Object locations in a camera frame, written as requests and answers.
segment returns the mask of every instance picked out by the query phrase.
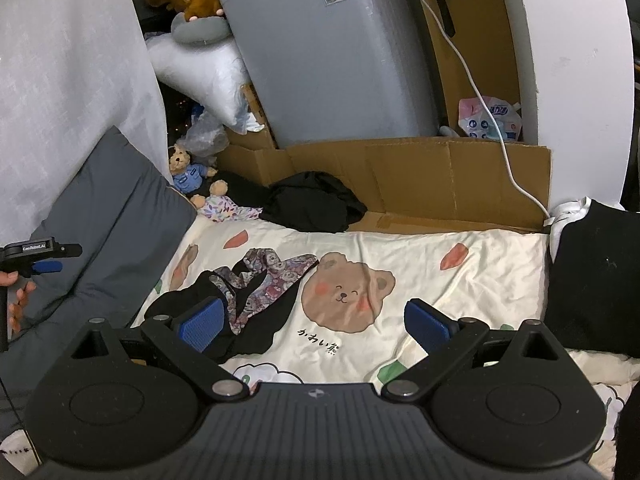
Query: bear in blue shirt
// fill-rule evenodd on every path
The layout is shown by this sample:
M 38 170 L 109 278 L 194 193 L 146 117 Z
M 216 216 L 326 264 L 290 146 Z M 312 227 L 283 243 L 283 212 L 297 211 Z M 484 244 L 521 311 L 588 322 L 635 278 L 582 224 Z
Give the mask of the bear in blue shirt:
M 185 195 L 193 194 L 199 190 L 204 179 L 216 174 L 213 168 L 207 168 L 202 164 L 190 164 L 189 153 L 177 144 L 169 148 L 169 171 L 174 178 L 174 186 Z

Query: power cord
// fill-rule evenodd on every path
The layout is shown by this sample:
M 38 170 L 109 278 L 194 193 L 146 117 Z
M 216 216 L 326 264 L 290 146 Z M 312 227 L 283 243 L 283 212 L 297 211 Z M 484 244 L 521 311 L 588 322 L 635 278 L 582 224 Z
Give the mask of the power cord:
M 456 46 L 453 44 L 453 42 L 451 41 L 447 33 L 444 31 L 444 27 L 442 26 L 442 23 L 440 23 L 440 19 L 438 18 L 434 10 L 431 9 L 431 6 L 427 3 L 426 0 L 420 0 L 420 1 L 433 16 L 433 19 L 438 25 L 438 29 L 440 30 L 442 37 L 445 39 L 447 43 L 449 43 L 449 46 L 453 49 L 453 52 L 456 53 L 456 56 L 458 56 L 460 63 L 462 63 L 462 67 L 465 69 L 466 77 L 469 79 L 469 82 L 471 83 L 471 87 L 474 89 L 474 92 L 476 93 L 476 96 L 478 96 L 478 99 L 480 99 L 480 104 L 482 105 L 482 108 L 484 108 L 484 111 L 489 116 L 489 120 L 492 122 L 495 128 L 495 131 L 498 132 L 498 139 L 500 140 L 500 146 L 502 147 L 502 156 L 504 157 L 504 162 L 505 162 L 505 165 L 507 166 L 507 173 L 509 174 L 509 180 L 511 181 L 511 185 L 515 189 L 517 189 L 520 193 L 522 193 L 524 196 L 526 196 L 529 200 L 531 200 L 535 205 L 537 205 L 545 214 L 545 218 L 548 219 L 550 217 L 549 211 L 547 211 L 546 208 L 542 205 L 542 202 L 540 202 L 540 200 L 538 200 L 536 197 L 534 197 L 531 193 L 529 193 L 525 189 L 522 189 L 518 185 L 518 183 L 515 181 L 513 177 L 513 173 L 511 172 L 511 164 L 509 162 L 509 155 L 507 155 L 507 147 L 505 146 L 504 139 L 500 134 L 500 128 L 498 127 L 498 123 L 495 121 L 494 115 L 491 113 L 491 110 L 489 110 L 489 107 L 484 102 L 484 99 L 482 98 L 482 94 L 480 93 L 478 86 L 476 86 L 476 82 L 474 81 L 471 75 L 471 70 L 469 70 L 469 66 L 466 64 L 465 58 L 462 57 L 462 54 L 460 54 L 460 51 L 456 48 Z

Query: gray cushion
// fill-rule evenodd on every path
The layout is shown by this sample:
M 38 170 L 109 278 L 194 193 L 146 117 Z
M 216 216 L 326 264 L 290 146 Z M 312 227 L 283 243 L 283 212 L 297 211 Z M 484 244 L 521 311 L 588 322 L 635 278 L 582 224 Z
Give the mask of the gray cushion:
M 180 12 L 172 21 L 171 34 L 177 43 L 200 45 L 224 40 L 231 35 L 231 29 L 225 18 L 211 16 L 186 22 Z
M 25 329 L 0 356 L 0 376 L 19 411 L 88 319 L 103 317 L 118 328 L 131 322 L 195 216 L 117 128 L 102 136 L 31 237 L 79 243 L 82 256 L 34 279 Z M 15 425 L 0 399 L 0 438 Z

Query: human hand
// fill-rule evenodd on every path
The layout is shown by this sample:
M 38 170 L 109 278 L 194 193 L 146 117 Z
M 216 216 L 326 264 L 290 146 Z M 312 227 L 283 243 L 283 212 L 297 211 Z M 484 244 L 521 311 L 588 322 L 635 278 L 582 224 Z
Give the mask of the human hand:
M 11 274 L 7 274 L 6 272 L 0 272 L 0 286 L 10 286 L 18 281 L 18 273 L 12 272 Z M 7 320 L 11 329 L 18 333 L 20 332 L 20 320 L 22 319 L 22 311 L 29 303 L 29 294 L 31 294 L 34 290 L 36 290 L 36 285 L 33 282 L 28 282 L 24 288 L 19 288 L 15 293 L 16 295 L 16 303 L 12 303 L 9 305 Z

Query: diaper package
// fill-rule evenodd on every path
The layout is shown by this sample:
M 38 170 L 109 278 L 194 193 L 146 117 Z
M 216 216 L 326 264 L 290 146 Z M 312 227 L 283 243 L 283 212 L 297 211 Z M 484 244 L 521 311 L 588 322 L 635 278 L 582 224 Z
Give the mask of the diaper package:
M 482 96 L 482 98 L 494 116 L 502 138 L 504 140 L 518 140 L 522 129 L 522 118 L 516 108 L 507 101 L 495 97 Z M 477 97 L 460 99 L 458 125 L 469 137 L 498 140 L 498 132 L 495 131 L 494 124 Z

